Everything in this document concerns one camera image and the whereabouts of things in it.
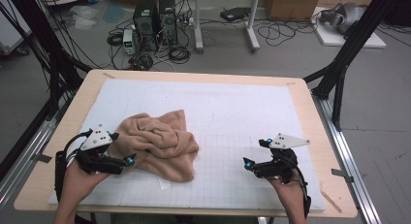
crumpled towel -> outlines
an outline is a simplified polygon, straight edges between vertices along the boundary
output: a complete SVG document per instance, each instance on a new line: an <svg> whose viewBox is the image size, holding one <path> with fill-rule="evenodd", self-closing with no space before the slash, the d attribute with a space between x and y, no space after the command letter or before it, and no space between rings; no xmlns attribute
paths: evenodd
<svg viewBox="0 0 411 224"><path fill-rule="evenodd" d="M186 131L183 110L160 117L140 113L123 120L115 130L118 139L109 147L110 157L133 153L137 167L174 182L194 179L193 162L199 151L193 134Z"/></svg>

gray floor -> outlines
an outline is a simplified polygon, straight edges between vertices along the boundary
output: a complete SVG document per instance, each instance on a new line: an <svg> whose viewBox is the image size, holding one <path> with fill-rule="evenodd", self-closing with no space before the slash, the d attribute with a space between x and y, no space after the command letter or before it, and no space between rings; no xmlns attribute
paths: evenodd
<svg viewBox="0 0 411 224"><path fill-rule="evenodd" d="M99 23L91 30L78 30L71 26L69 31L86 54L97 65L103 65L110 63L110 47L106 42L108 32L116 24L129 19L132 12L126 11L122 18L111 23L105 20L109 8L113 7L111 0L100 0L92 7L100 11ZM218 18L220 11L204 10L202 17ZM264 12L259 11L259 15L263 16ZM193 39L190 39L188 48L192 54L187 63L173 64L174 68L169 64L159 63L151 71L303 78L330 64L340 50L339 47L323 47L314 33L298 33L292 40L278 47L269 46L258 36L261 49L251 53L242 26L205 27L203 33L204 54L198 54L194 50ZM381 32L376 33L387 43L387 47L364 48L351 64L345 82L341 126L381 221L410 223L410 47ZM394 31L389 33L411 44L410 35ZM91 65L85 57L81 58L84 63ZM123 51L120 51L114 61L117 66L126 66L127 59ZM316 83L312 82L309 87L315 87ZM33 54L20 56L14 53L3 58L0 61L0 86L0 160L3 160L40 110L48 93L43 72ZM52 213L18 211L13 208L14 198L23 182L18 184L14 195L5 201L6 205L0 210L0 223L50 223ZM97 218L99 223L109 223L110 216L99 213ZM118 223L134 223L120 222L129 220L127 218L130 217L127 216L121 217L123 219L116 218ZM144 223L147 220L143 217L137 219ZM355 219L308 220L308 223L363 223L360 215ZM167 219L161 223L173 221ZM226 218L220 219L220 223L237 221ZM277 218L274 223L287 222L285 218Z"/></svg>

white paper sheet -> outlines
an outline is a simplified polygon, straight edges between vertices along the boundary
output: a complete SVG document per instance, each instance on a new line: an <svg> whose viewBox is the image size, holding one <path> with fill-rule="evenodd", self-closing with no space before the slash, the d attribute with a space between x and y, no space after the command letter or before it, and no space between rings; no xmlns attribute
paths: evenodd
<svg viewBox="0 0 411 224"><path fill-rule="evenodd" d="M162 189L158 176L135 169L110 176L82 204L172 208L283 209L265 179L244 169L242 157L271 160L258 140L278 133L303 138L288 87L227 83L107 80L81 131L103 124L113 132L128 116L184 110L200 146L195 178ZM84 141L78 140L73 147ZM325 204L307 146L294 148L308 182L311 211ZM50 202L55 204L53 194Z"/></svg>

person's arm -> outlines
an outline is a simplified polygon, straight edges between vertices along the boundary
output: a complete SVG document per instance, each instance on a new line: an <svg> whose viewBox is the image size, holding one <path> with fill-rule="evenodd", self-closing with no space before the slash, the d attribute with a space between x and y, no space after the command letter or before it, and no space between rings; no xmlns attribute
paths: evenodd
<svg viewBox="0 0 411 224"><path fill-rule="evenodd" d="M281 204L289 218L290 224L306 224L304 217L303 194L297 175L293 181L282 184L276 178L267 178L267 181L274 187Z"/></svg>
<svg viewBox="0 0 411 224"><path fill-rule="evenodd" d="M79 203L109 174L88 174L73 160L64 176L63 191L53 224L74 224Z"/></svg>

table leg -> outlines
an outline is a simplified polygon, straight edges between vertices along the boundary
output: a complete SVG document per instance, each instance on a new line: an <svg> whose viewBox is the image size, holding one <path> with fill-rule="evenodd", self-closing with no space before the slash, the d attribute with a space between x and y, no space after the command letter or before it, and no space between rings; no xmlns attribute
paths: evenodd
<svg viewBox="0 0 411 224"><path fill-rule="evenodd" d="M250 41L251 41L251 47L252 47L251 51L252 52L255 52L256 50L260 49L260 45L257 41L256 34L254 33L254 29L253 29L257 6L258 6L258 0L253 0L251 4L250 19L248 22L245 22L246 30L247 30L248 36L250 37Z"/></svg>
<svg viewBox="0 0 411 224"><path fill-rule="evenodd" d="M202 38L202 29L200 27L200 2L196 0L196 19L194 25L194 36L196 39L196 50L199 53L204 52L203 48L203 38Z"/></svg>

